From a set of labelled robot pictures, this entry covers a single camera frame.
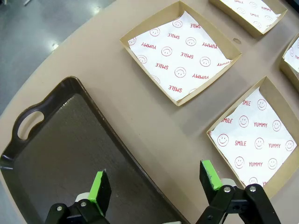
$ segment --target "tray handle hole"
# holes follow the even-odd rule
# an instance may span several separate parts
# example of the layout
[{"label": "tray handle hole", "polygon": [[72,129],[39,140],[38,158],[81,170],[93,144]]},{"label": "tray handle hole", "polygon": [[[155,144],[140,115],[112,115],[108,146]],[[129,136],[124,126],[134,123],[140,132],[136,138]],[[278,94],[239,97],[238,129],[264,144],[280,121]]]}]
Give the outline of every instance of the tray handle hole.
[{"label": "tray handle hole", "polygon": [[18,129],[18,136],[22,140],[26,140],[31,129],[38,123],[42,122],[44,115],[40,111],[35,111],[28,115],[21,123]]}]

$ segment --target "cardboard food tray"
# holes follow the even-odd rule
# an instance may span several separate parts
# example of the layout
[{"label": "cardboard food tray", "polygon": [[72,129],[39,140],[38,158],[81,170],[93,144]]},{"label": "cardboard food tray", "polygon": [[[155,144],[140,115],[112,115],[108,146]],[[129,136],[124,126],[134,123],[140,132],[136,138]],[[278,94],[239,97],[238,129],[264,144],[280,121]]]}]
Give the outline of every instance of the cardboard food tray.
[{"label": "cardboard food tray", "polygon": [[284,15],[286,14],[286,12],[288,11],[287,8],[279,0],[263,0],[263,2],[266,3],[269,6],[269,8],[275,14],[281,14],[281,15],[264,32],[260,32],[253,25],[251,25],[249,22],[247,22],[247,20],[245,20],[244,18],[242,18],[238,13],[236,13],[233,9],[231,9],[230,7],[228,7],[222,1],[220,1],[220,0],[209,0],[209,1],[213,5],[215,5],[219,9],[221,9],[224,13],[226,13],[227,15],[229,15],[237,23],[239,23],[254,38],[257,38],[259,36],[263,36],[264,34],[266,34],[270,29],[272,29],[284,17]]},{"label": "cardboard food tray", "polygon": [[[278,115],[279,119],[283,122],[284,126],[294,138],[296,143],[299,143],[299,120],[296,115],[291,110],[290,106],[283,98],[281,93],[275,87],[275,85],[268,79],[268,77],[262,78],[258,81],[253,87],[251,87],[243,96],[241,96],[207,131],[207,135],[223,157],[223,159],[227,162],[229,167],[232,169],[234,174],[234,169],[231,167],[229,162],[226,160],[222,152],[218,149],[213,139],[209,135],[210,131],[214,130],[216,126],[227,116],[232,114],[237,106],[242,103],[254,90],[260,87],[261,94],[265,97],[268,103],[271,105],[275,113]],[[264,190],[269,198],[273,197],[282,187],[283,185],[290,179],[292,174],[297,170],[299,166],[299,146],[297,146],[291,155],[287,158],[287,160],[283,163],[283,165],[278,169],[275,175],[267,182],[264,186]]]},{"label": "cardboard food tray", "polygon": [[[20,124],[42,112],[26,140]],[[41,103],[17,118],[0,170],[28,223],[44,223],[55,203],[72,205],[91,189],[97,171],[106,169],[112,194],[110,223],[189,223],[138,164],[83,85],[64,79]]]},{"label": "cardboard food tray", "polygon": [[[191,94],[187,95],[186,97],[182,98],[179,101],[173,100],[163,89],[162,87],[154,80],[152,75],[145,69],[143,64],[138,60],[135,56],[133,51],[130,49],[128,41],[132,38],[149,31],[153,28],[166,24],[170,21],[173,21],[179,18],[184,11],[186,11],[190,16],[192,16],[198,24],[209,34],[209,36],[213,39],[213,41],[217,44],[217,47],[222,51],[224,56],[227,59],[232,60],[232,62],[226,66],[223,70],[218,72],[214,77],[209,79],[206,83],[201,85]],[[139,64],[139,66],[144,70],[144,72],[149,76],[149,78],[164,92],[166,96],[177,106],[181,106],[182,104],[186,103],[188,100],[195,97],[197,94],[202,92],[205,88],[211,85],[214,81],[216,81],[223,73],[225,73],[241,56],[241,52],[238,50],[237,47],[226,37],[222,34],[214,25],[212,25],[209,21],[207,21],[202,15],[197,13],[194,9],[187,6],[185,3],[178,1],[173,3],[172,5],[162,9],[161,11],[157,12],[153,16],[149,17],[138,26],[133,28],[127,34],[125,34],[121,39],[121,43],[123,44],[124,48],[128,51],[128,53],[133,57],[133,59]]]},{"label": "cardboard food tray", "polygon": [[284,56],[290,47],[295,43],[295,41],[299,38],[299,33],[292,39],[289,46],[286,48],[281,61],[280,61],[280,69],[283,73],[290,79],[290,81],[294,84],[295,88],[299,91],[299,73],[295,71],[287,62],[284,60]]}]

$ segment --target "black tray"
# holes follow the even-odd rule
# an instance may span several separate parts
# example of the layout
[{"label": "black tray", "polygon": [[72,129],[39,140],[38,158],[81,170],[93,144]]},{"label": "black tray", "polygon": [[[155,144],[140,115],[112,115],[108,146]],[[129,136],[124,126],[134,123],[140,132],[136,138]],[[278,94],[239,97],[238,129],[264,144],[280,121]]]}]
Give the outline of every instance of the black tray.
[{"label": "black tray", "polygon": [[[40,111],[44,120],[18,137],[22,121]],[[138,164],[81,82],[64,79],[41,103],[17,118],[0,169],[28,223],[43,223],[52,204],[70,206],[106,169],[112,188],[111,224],[189,223]]]}]

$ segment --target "table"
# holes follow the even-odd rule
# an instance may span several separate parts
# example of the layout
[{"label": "table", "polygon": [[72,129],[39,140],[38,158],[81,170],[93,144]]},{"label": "table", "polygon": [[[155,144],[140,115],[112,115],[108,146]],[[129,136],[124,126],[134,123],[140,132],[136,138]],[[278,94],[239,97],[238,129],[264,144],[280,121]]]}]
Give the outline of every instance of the table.
[{"label": "table", "polygon": [[[118,0],[75,31],[36,69],[3,112],[1,152],[11,139],[17,116],[43,100],[63,78],[76,76],[154,182],[195,223],[208,205],[199,182],[200,160],[210,159],[221,178],[237,182],[206,135],[213,122],[265,75],[299,117],[299,94],[278,69],[283,50],[298,32],[299,14],[286,4],[286,16],[256,40],[207,0],[185,0],[229,39],[240,40],[235,44],[243,56],[200,95],[177,107],[119,42],[130,29],[173,2]],[[0,179],[5,190],[0,193],[5,192],[11,201],[11,216],[23,221],[2,175]],[[298,185],[299,171],[271,199],[282,223],[298,223]],[[241,220],[230,215],[227,223]]]}]

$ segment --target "green tape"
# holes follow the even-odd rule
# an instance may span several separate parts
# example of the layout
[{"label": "green tape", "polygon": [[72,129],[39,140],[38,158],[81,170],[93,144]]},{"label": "green tape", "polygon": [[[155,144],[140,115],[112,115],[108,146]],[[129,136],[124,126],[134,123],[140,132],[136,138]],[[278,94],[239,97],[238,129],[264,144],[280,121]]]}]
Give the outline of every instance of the green tape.
[{"label": "green tape", "polygon": [[102,176],[103,176],[103,171],[97,172],[97,174],[94,178],[94,181],[93,181],[92,188],[90,189],[90,192],[88,195],[88,200],[91,201],[92,203],[95,203],[97,205],[101,215],[104,216],[103,212],[101,211],[101,209],[97,203],[97,195],[98,195],[98,191],[101,186]]},{"label": "green tape", "polygon": [[206,172],[208,174],[210,183],[214,190],[218,190],[222,187],[222,182],[219,178],[219,176],[216,173],[216,170],[214,169],[213,165],[209,160],[202,161],[202,164],[204,165]]}]

